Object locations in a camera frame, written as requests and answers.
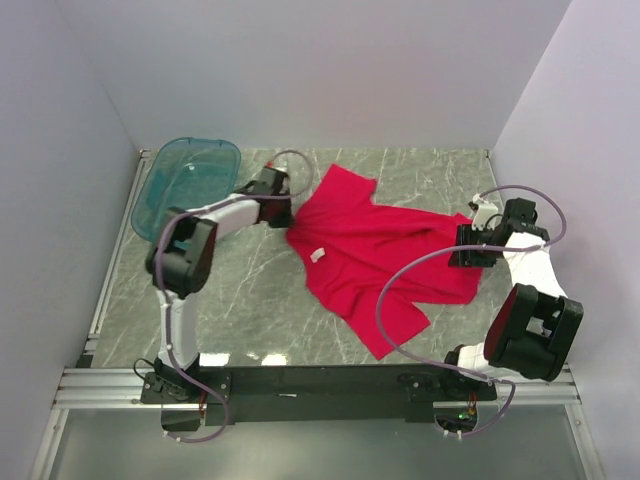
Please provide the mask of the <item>red t shirt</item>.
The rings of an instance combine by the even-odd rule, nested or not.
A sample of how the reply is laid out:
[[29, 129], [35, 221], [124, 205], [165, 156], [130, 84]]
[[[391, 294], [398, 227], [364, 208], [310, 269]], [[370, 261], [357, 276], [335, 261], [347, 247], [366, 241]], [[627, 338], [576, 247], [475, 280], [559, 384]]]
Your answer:
[[461, 214], [444, 215], [376, 204], [377, 182], [333, 164], [298, 210], [285, 237], [303, 262], [306, 286], [342, 318], [380, 360], [430, 321], [418, 304], [467, 305], [478, 291], [478, 268], [449, 266], [447, 255], [428, 260], [382, 289], [419, 257], [454, 245]]

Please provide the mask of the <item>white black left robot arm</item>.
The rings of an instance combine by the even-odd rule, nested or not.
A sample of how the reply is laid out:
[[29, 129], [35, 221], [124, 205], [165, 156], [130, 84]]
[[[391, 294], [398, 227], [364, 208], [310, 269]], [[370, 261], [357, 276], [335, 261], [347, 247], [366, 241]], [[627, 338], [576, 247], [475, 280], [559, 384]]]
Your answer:
[[193, 399], [200, 388], [189, 370], [199, 359], [196, 339], [197, 296], [208, 281], [219, 240], [256, 224], [288, 228], [293, 224], [290, 177], [270, 165], [226, 198], [198, 208], [167, 210], [145, 268], [152, 276], [161, 309], [158, 361], [173, 368], [164, 389], [176, 401]]

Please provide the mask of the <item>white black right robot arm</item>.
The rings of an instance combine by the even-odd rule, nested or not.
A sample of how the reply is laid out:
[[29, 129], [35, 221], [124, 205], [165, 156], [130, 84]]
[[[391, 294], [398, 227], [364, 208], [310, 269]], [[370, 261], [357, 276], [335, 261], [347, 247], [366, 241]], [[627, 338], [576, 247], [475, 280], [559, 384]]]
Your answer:
[[472, 371], [495, 377], [513, 371], [529, 380], [553, 381], [562, 370], [584, 315], [580, 302], [560, 287], [546, 245], [546, 229], [536, 224], [536, 203], [510, 199], [503, 210], [475, 196], [469, 225], [457, 228], [458, 245], [505, 247], [505, 252], [464, 251], [451, 267], [491, 268], [506, 261], [512, 288], [485, 340], [460, 345], [445, 357], [439, 374], [444, 395], [460, 399], [474, 386]]

